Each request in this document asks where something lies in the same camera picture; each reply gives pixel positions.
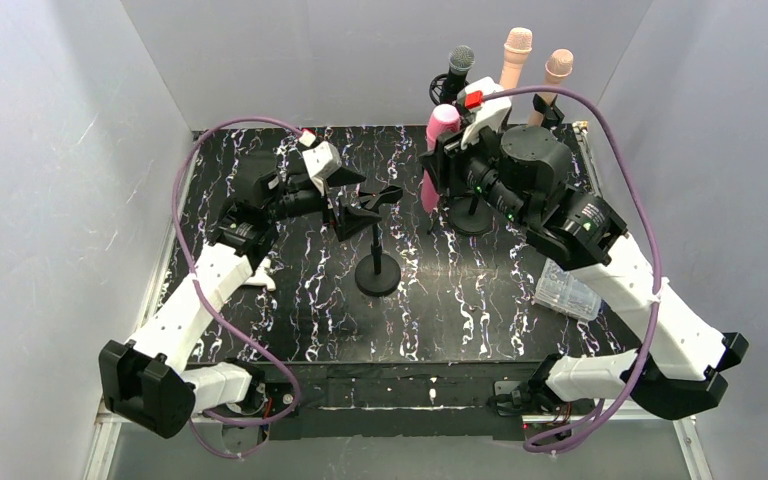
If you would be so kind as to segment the black round-base microphone stand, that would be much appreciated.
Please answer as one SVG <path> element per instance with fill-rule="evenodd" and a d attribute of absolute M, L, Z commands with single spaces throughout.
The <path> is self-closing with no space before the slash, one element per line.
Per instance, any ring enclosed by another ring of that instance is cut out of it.
<path fill-rule="evenodd" d="M 361 207 L 378 214 L 383 205 L 398 203 L 403 197 L 403 190 L 389 185 L 378 193 L 359 191 L 358 194 Z M 356 286 L 363 294 L 371 297 L 390 295 L 401 282 L 401 267 L 392 256 L 383 252 L 381 237 L 380 228 L 374 223 L 370 254 L 361 259 L 355 268 Z"/>

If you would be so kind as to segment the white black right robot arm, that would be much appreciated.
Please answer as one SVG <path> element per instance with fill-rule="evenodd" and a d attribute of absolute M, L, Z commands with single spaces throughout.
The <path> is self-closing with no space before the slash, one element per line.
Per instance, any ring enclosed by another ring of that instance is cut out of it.
<path fill-rule="evenodd" d="M 549 408 L 628 394 L 647 412 L 679 420 L 717 407 L 724 372 L 748 350 L 740 333 L 702 320 L 657 274 L 626 223 L 601 197 L 571 185 L 571 149 L 541 127 L 441 134 L 420 158 L 433 187 L 464 186 L 519 226 L 538 253 L 593 290 L 640 339 L 600 357 L 553 354 L 509 402 Z"/>

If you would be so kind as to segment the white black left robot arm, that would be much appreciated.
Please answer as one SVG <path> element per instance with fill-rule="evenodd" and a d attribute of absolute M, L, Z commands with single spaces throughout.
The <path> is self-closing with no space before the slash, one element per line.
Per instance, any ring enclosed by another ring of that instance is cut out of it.
<path fill-rule="evenodd" d="M 365 175 L 337 157 L 312 150 L 280 173 L 271 154 L 255 154 L 233 177 L 214 235 L 191 272 L 163 306 L 126 341 L 99 353 L 106 408 L 168 439 L 204 410 L 246 399 L 259 377 L 238 360 L 187 369 L 191 351 L 230 296 L 252 278 L 278 238 L 280 221 L 321 215 L 341 241 L 377 223 L 379 215 L 330 198 L 333 188 Z"/>

